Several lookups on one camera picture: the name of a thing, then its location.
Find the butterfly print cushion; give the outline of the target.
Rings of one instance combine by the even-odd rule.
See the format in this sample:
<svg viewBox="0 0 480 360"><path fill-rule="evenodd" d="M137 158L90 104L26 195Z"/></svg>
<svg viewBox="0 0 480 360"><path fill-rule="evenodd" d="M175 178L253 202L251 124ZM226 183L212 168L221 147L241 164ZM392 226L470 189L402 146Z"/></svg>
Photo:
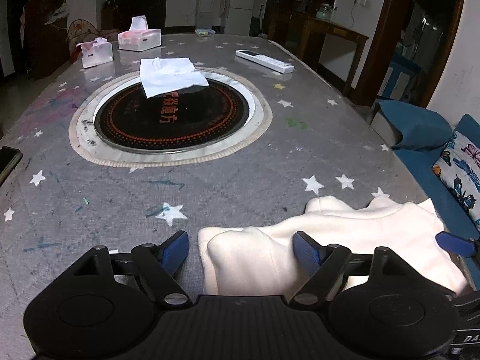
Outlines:
<svg viewBox="0 0 480 360"><path fill-rule="evenodd" d="M432 171L479 229L479 147L467 136L454 132Z"/></svg>

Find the blue covered sofa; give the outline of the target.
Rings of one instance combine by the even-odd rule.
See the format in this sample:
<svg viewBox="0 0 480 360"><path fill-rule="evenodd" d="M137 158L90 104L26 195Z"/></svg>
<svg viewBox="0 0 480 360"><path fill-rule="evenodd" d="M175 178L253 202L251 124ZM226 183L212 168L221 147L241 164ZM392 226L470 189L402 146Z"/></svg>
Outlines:
<svg viewBox="0 0 480 360"><path fill-rule="evenodd" d="M396 133L392 149L429 197L447 230L463 238L479 237L479 229L461 209L432 166L454 132L479 147L479 123L464 115L453 128L439 113L396 100L380 100L377 115Z"/></svg>

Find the round black induction cooktop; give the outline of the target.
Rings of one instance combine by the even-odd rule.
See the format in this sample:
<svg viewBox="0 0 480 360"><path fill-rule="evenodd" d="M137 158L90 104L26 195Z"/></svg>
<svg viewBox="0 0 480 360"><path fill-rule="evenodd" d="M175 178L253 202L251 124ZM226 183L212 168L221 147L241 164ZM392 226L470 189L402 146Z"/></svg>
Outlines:
<svg viewBox="0 0 480 360"><path fill-rule="evenodd" d="M103 141L118 149L170 153L220 141L239 131L248 116L245 97L218 80L154 97L137 83L106 100L94 126Z"/></svg>

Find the white tissue sheet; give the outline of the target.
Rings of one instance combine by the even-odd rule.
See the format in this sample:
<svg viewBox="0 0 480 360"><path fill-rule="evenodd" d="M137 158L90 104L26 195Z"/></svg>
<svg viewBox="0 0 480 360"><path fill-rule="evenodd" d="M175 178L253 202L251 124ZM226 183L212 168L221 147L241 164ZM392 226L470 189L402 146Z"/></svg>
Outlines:
<svg viewBox="0 0 480 360"><path fill-rule="evenodd" d="M142 58L139 77L147 98L193 86L209 86L188 58Z"/></svg>

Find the black smartphone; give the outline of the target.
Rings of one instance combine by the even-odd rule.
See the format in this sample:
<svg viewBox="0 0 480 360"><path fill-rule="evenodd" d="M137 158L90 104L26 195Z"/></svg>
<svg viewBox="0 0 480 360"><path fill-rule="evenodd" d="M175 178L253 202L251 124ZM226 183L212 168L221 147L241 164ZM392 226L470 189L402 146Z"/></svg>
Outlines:
<svg viewBox="0 0 480 360"><path fill-rule="evenodd" d="M0 185L3 185L7 177L22 159L23 154L19 149L3 146L0 149Z"/></svg>

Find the dark wooden side table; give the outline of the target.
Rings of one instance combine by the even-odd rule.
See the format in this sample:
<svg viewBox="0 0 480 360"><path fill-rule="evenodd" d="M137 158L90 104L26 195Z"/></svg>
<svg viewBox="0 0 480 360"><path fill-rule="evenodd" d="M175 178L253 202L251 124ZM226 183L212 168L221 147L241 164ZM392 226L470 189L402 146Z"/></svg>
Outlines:
<svg viewBox="0 0 480 360"><path fill-rule="evenodd" d="M296 12L299 44L295 56L318 72L324 72L342 95L352 93L352 81L357 72L368 36L307 13Z"/></svg>

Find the white remote control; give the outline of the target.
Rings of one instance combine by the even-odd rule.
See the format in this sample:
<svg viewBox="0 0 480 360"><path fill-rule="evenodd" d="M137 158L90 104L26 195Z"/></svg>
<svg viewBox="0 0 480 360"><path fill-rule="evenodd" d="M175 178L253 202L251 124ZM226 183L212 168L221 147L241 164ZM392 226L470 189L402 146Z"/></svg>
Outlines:
<svg viewBox="0 0 480 360"><path fill-rule="evenodd" d="M295 70L295 67L290 63L282 62L281 60L256 53L249 49L237 49L235 55L241 59L256 63L264 68L269 68L280 74L290 74Z"/></svg>

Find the small pink tissue pack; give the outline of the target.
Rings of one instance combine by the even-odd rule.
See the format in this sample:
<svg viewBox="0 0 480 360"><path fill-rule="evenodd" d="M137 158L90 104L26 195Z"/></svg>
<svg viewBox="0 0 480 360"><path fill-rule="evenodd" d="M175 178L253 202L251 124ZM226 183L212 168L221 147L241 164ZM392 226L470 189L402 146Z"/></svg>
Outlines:
<svg viewBox="0 0 480 360"><path fill-rule="evenodd" d="M103 37L77 44L81 49L81 62L84 69L113 61L112 44Z"/></svg>

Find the large pink tissue box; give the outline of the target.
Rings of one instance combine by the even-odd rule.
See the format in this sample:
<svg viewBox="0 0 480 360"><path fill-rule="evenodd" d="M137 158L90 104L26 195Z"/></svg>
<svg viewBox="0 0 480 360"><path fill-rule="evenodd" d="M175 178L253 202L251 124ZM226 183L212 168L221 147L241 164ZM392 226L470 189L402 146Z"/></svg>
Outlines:
<svg viewBox="0 0 480 360"><path fill-rule="evenodd" d="M161 44L161 30L149 28L145 16L134 16L129 30L118 34L120 50L142 52L160 47Z"/></svg>

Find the small clear plastic container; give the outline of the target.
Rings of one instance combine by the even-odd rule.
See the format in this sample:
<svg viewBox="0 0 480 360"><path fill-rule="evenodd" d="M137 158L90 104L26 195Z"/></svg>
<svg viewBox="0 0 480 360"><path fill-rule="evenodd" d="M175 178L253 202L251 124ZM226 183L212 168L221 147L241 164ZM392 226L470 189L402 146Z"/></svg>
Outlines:
<svg viewBox="0 0 480 360"><path fill-rule="evenodd" d="M197 28L195 34L200 38L207 38L216 34L216 31L211 28Z"/></svg>

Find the white refrigerator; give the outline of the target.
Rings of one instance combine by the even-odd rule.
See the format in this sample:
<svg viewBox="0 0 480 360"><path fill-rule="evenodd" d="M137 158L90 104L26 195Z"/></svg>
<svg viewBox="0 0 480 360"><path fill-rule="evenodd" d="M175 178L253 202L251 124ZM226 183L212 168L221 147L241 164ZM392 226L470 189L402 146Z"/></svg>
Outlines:
<svg viewBox="0 0 480 360"><path fill-rule="evenodd" d="M223 26L230 35L248 36L255 0L226 0Z"/></svg>

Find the water dispenser with blue bottle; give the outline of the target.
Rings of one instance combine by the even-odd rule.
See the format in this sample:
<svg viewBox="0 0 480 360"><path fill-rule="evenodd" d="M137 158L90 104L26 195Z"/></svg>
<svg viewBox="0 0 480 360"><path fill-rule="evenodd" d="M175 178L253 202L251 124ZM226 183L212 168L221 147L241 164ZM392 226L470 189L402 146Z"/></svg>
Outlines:
<svg viewBox="0 0 480 360"><path fill-rule="evenodd" d="M197 0L194 27L199 30L211 29L213 26L213 8L215 0Z"/></svg>

